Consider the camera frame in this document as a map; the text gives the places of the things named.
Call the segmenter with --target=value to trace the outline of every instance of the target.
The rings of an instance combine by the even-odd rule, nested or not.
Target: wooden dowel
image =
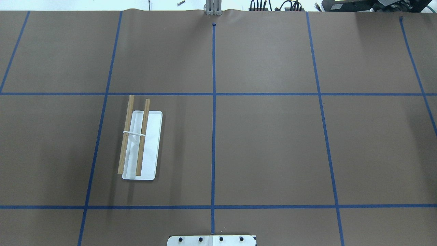
[[[134,95],[129,95],[128,110],[126,112],[125,130],[131,129],[132,112],[134,109]],[[118,162],[118,174],[123,174],[125,170],[126,151],[128,148],[129,133],[123,133],[123,141],[121,142],[120,161]]]
[[[147,130],[147,120],[149,119],[149,107],[150,99],[146,99],[146,105],[144,106],[144,114],[142,116],[141,134],[146,134]],[[141,176],[142,169],[142,156],[144,154],[144,143],[146,142],[145,136],[139,137],[139,150],[138,150],[138,160],[137,160],[137,170],[135,172],[136,176]]]

